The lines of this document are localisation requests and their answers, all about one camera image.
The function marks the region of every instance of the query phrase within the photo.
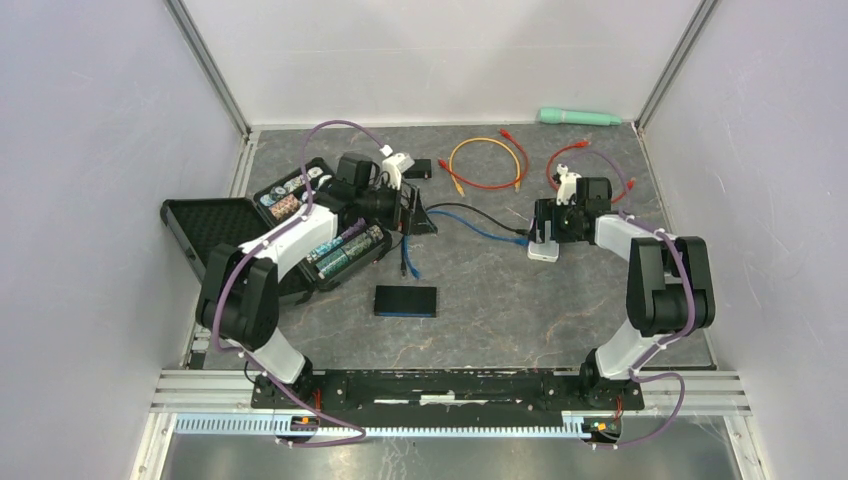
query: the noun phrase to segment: wall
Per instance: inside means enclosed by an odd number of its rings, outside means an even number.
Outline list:
[[[647,128],[677,230],[710,245],[721,360],[773,473],[842,478],[848,4],[722,2]]]
[[[5,2],[0,58],[0,476],[127,478],[198,290],[158,207],[239,138],[163,2]]]
[[[697,0],[186,0],[254,125],[635,118]]]

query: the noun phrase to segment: red cable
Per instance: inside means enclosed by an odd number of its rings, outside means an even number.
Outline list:
[[[572,148],[583,148],[583,147],[587,147],[587,146],[589,146],[589,141],[583,140],[582,142],[577,142],[577,143],[574,143],[572,145],[562,147],[559,150],[557,150],[556,153],[551,155],[550,160],[548,160],[548,165],[545,167],[545,176],[548,178],[548,184],[550,184],[551,188],[553,188],[554,190],[559,190],[559,186],[556,184],[556,182],[554,182],[554,179],[551,176],[551,165],[554,163],[554,160],[556,160],[556,158],[558,156],[560,156],[563,152],[567,152],[568,150],[571,150]],[[624,198],[624,195],[626,195],[627,192],[629,192],[630,190],[633,190],[633,185],[635,183],[636,183],[636,179],[631,178],[627,182],[627,190],[621,192],[620,194],[618,194],[617,197],[613,198],[612,203],[618,203],[619,200]]]
[[[448,163],[443,158],[439,159],[439,166],[442,167],[443,169],[445,169],[446,172],[451,174],[454,178],[456,178],[460,182],[462,182],[466,185],[470,185],[470,186],[475,187],[475,188],[480,188],[480,189],[483,189],[483,190],[500,190],[502,188],[509,188],[509,187],[515,185],[516,183],[524,180],[524,177],[527,175],[527,171],[530,170],[530,157],[527,155],[527,151],[524,150],[524,147],[522,147],[521,144],[519,144],[512,137],[512,134],[510,134],[509,132],[507,132],[504,129],[501,129],[500,133],[501,133],[501,135],[504,136],[504,138],[506,138],[507,140],[512,142],[512,144],[515,145],[515,148],[517,148],[521,152],[521,155],[524,157],[524,170],[521,171],[521,174],[515,180],[513,180],[509,183],[504,183],[503,185],[480,185],[479,183],[474,183],[471,180],[468,180],[467,178],[464,178],[464,177],[460,176],[458,173],[451,170],[450,167],[448,166]]]

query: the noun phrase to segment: black wire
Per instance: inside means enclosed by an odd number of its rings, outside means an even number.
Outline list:
[[[490,220],[492,223],[494,223],[495,225],[497,225],[497,226],[499,226],[499,227],[503,228],[503,229],[504,229],[504,230],[506,230],[506,231],[509,231],[509,232],[512,232],[512,233],[515,233],[515,234],[518,234],[518,235],[521,235],[521,236],[527,236],[527,235],[529,234],[529,231],[528,231],[528,230],[526,230],[526,229],[521,229],[521,228],[512,228],[512,227],[509,227],[509,226],[507,226],[507,225],[504,225],[504,224],[503,224],[503,223],[501,223],[498,219],[496,219],[495,217],[493,217],[493,216],[489,215],[488,213],[486,213],[486,212],[484,212],[484,211],[480,210],[480,209],[479,209],[479,208],[477,208],[477,207],[472,207],[471,205],[467,205],[467,204],[465,204],[465,203],[456,203],[456,202],[442,202],[442,203],[436,203],[436,204],[434,204],[434,205],[430,205],[429,207],[425,208],[425,209],[424,209],[424,211],[429,211],[429,210],[432,210],[432,209],[434,209],[434,208],[439,208],[439,207],[448,207],[448,206],[450,206],[450,207],[461,207],[461,208],[466,208],[466,209],[468,209],[468,210],[471,210],[471,211],[472,211],[472,212],[474,212],[474,213],[477,213],[477,214],[479,214],[479,215],[482,215],[483,217],[485,217],[486,219]]]
[[[256,380],[254,380],[254,379],[250,378],[249,376],[247,376],[247,367],[248,367],[249,365],[250,365],[250,363],[248,363],[248,362],[244,362],[244,378],[246,378],[248,382],[250,382],[250,383],[252,383],[252,384],[256,385]]]

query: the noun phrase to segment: green tube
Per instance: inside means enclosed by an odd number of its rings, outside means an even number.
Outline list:
[[[577,123],[580,125],[621,125],[621,119],[606,113],[573,112],[555,107],[539,109],[539,121],[556,125],[559,123]]]

